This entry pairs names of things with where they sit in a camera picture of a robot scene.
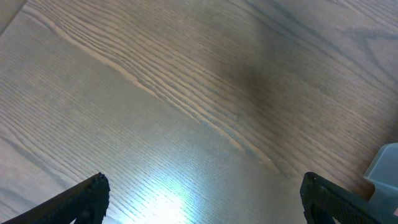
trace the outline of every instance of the wood grain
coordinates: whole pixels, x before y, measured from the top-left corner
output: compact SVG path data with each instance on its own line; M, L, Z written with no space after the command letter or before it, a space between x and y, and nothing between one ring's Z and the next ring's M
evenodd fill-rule
M105 223L303 221L298 186L27 14L0 49L0 222L97 172Z
M285 177L361 178L396 133L390 1L45 1L23 13Z
M0 0L0 34L7 28L14 16L27 0Z

